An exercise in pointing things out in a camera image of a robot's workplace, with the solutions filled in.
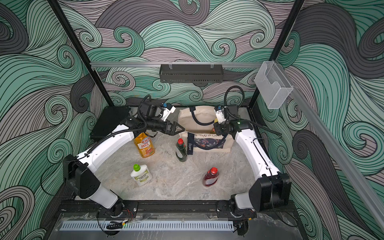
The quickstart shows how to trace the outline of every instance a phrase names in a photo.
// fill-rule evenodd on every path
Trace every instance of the green bottle cap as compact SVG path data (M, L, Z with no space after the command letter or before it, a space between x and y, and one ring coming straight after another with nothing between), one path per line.
M133 165L133 169L134 169L136 172L139 172L139 171L140 171L140 165L139 165L139 164L135 164L135 165Z

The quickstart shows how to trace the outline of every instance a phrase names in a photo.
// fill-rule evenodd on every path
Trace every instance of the vent grille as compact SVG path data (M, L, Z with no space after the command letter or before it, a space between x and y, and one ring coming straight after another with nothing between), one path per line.
M174 64L172 69L169 65L162 64L160 67L160 82L162 83L221 83L224 72L222 65L189 65Z
M110 221L99 221L105 230ZM101 231L97 221L64 221L60 231ZM231 221L151 221L130 222L123 231L234 231Z

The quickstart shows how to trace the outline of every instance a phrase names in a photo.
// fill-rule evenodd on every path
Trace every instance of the red bottle cap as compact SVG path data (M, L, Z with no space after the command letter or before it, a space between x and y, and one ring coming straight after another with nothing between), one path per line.
M211 168L211 173L212 174L216 174L217 173L217 168L216 167Z

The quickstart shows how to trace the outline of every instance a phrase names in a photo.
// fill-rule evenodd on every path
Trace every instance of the black pole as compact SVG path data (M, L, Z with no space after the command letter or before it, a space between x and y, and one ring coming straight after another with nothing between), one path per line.
M276 43L268 61L276 60L277 57L279 56L279 53L280 53L286 39L288 38L288 35L289 35L289 33L293 27L293 24L295 23L297 15L299 15L299 11L300 11L303 3L304 3L304 0L295 0L295 2L293 3L291 12L289 13L288 18L285 21L284 27L281 30L281 34L277 40L277 43ZM253 93L251 101L249 102L248 108L250 108L250 109L253 108L253 106L256 103L256 99L259 96L259 93L260 93L259 89L256 89L255 92Z
M76 52L80 56L81 60L87 67L87 70L89 74L91 75L93 81L96 83L97 87L100 89L101 94L107 101L108 105L114 106L111 97L109 96L107 90L105 89L103 82L100 79L100 76L97 74L96 71L94 71L90 64L90 59L88 58L86 52L84 51L83 47L80 44L80 41L76 37L76 34L74 33L68 19L65 17L63 10L61 9L59 3L57 0L47 0L49 5L51 6L53 12L55 13L57 19L59 20L61 26L63 27L64 31L67 33L69 39L71 40Z

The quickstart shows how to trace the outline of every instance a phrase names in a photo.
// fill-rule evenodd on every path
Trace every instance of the bag label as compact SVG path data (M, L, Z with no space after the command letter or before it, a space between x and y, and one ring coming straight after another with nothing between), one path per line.
M204 134L204 133L203 134L195 133L195 137L197 137L197 138L210 138L210 137L218 137L218 136L216 134L212 134L212 133L206 133L206 134Z
M187 139L187 155L193 155L193 143L191 143L190 141L189 141L189 139L190 138L192 138L192 139L194 139L194 137L195 137L195 134L193 134L193 133L188 133L188 139Z

